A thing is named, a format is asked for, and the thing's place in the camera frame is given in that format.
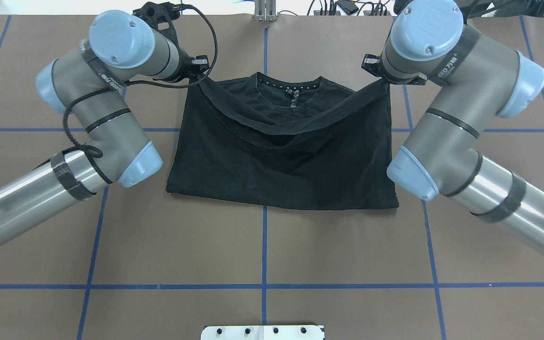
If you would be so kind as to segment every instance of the folded black garment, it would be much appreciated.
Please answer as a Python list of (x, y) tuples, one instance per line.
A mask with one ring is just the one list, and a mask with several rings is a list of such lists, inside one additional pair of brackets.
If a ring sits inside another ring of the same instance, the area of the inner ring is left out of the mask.
[(261, 73), (188, 89), (167, 191), (289, 209), (398, 207), (389, 84)]

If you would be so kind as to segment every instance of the blue joint cap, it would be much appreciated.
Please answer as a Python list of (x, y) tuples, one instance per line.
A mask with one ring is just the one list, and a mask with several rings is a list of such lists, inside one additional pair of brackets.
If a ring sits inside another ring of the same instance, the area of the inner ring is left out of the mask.
[(398, 154), (387, 167), (387, 176), (400, 187), (424, 201), (431, 201), (440, 190), (429, 172), (410, 150), (400, 146)]
[(516, 86), (513, 88), (507, 104), (497, 113), (501, 118), (512, 118), (522, 112), (533, 101), (544, 86), (544, 69), (535, 62), (526, 58), (522, 52), (520, 57), (520, 70)]
[(398, 15), (390, 41), (402, 57), (428, 61), (444, 56), (459, 42), (463, 15), (452, 0), (415, 0)]
[(125, 169), (119, 183), (124, 187), (131, 187), (147, 179), (162, 166), (162, 159), (152, 141), (148, 142)]
[(142, 19), (123, 11), (101, 13), (89, 28), (89, 45), (104, 63), (118, 68), (144, 64), (155, 50), (153, 30)]
[(52, 71), (54, 69), (54, 63), (56, 60), (50, 62), (44, 69), (37, 74), (35, 78), (35, 88), (41, 100), (48, 103), (50, 107), (60, 113), (64, 113), (67, 108), (58, 98), (56, 89), (54, 89), (54, 80), (52, 79)]

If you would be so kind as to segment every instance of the black strap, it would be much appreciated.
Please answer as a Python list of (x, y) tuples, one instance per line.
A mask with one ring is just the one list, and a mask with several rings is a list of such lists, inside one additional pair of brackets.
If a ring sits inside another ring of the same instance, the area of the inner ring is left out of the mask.
[(95, 192), (89, 191), (80, 181), (77, 181), (71, 168), (68, 167), (63, 153), (56, 153), (50, 159), (51, 168), (60, 184), (76, 200), (84, 201), (95, 195)]
[(108, 115), (104, 116), (103, 118), (100, 118), (99, 120), (89, 124), (88, 127), (85, 127), (85, 132), (90, 133), (93, 129), (99, 127), (100, 125), (108, 122), (109, 120), (115, 119), (118, 116), (126, 114), (127, 112), (131, 112), (131, 110), (129, 108), (124, 108), (124, 109), (121, 109), (121, 110), (117, 110), (117, 111), (113, 112), (112, 114), (108, 114)]
[(480, 168), (482, 167), (482, 161), (483, 161), (483, 157), (482, 157), (482, 154), (478, 151), (477, 152), (477, 164), (476, 164), (476, 168), (473, 170), (473, 172), (471, 173), (471, 175), (469, 176), (469, 178), (463, 183), (462, 186), (459, 187), (459, 189), (456, 189), (455, 191), (451, 192), (450, 194), (448, 195), (445, 195), (447, 197), (451, 197), (451, 196), (455, 196), (457, 194), (459, 194), (461, 191), (464, 191), (465, 188), (467, 188), (471, 182), (473, 182), (473, 179), (476, 178), (477, 176), (477, 173), (480, 172)]
[(518, 210), (526, 194), (526, 181), (514, 172), (511, 172), (511, 176), (511, 187), (505, 200), (491, 211), (480, 214), (473, 213), (473, 215), (486, 223), (494, 223), (504, 220)]
[(427, 113), (430, 113), (430, 114), (433, 114), (435, 116), (438, 116), (442, 119), (445, 119), (453, 124), (455, 124), (456, 126), (460, 127), (461, 129), (467, 131), (468, 133), (470, 133), (475, 139), (477, 139), (478, 137), (480, 137), (480, 133), (474, 129), (471, 125), (469, 125), (468, 123), (458, 119), (457, 117), (451, 115), (451, 114), (448, 114), (442, 110), (437, 110), (437, 109), (434, 109), (434, 108), (428, 108), (427, 109)]
[(122, 80), (115, 77), (115, 75), (108, 69), (108, 66), (95, 55), (94, 51), (89, 45), (88, 39), (83, 39), (79, 44), (79, 51), (84, 61), (89, 65), (89, 68), (98, 75), (100, 79), (111, 89), (118, 91), (124, 87), (127, 87)]
[(459, 42), (444, 56), (444, 59), (434, 68), (427, 79), (440, 86), (449, 85), (448, 79), (463, 63), (463, 60), (467, 58), (481, 36), (482, 33), (477, 29), (467, 26), (463, 30)]

